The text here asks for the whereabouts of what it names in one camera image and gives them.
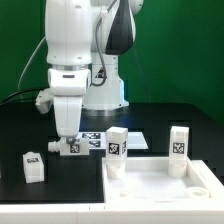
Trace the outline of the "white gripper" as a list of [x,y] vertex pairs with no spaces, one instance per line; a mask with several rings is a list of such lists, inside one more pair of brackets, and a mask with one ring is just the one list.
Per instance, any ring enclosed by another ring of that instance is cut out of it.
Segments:
[[79,132],[83,98],[90,84],[91,72],[82,70],[48,70],[49,87],[40,91],[36,107],[41,114],[54,106],[56,130],[66,143],[75,143]]

